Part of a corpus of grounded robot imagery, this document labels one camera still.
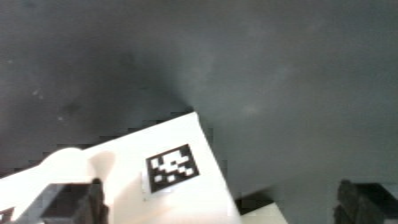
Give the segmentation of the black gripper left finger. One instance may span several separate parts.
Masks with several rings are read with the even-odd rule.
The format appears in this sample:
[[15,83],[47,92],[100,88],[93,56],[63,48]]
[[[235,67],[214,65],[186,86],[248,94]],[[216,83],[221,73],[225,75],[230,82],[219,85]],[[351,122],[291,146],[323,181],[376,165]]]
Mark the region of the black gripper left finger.
[[108,224],[102,183],[49,184],[15,219],[15,224]]

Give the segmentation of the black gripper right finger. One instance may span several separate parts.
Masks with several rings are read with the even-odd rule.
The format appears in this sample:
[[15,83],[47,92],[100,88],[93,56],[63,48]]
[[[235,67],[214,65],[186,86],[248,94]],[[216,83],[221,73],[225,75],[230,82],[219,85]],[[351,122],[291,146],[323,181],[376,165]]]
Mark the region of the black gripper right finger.
[[398,224],[398,198],[379,183],[340,181],[333,224]]

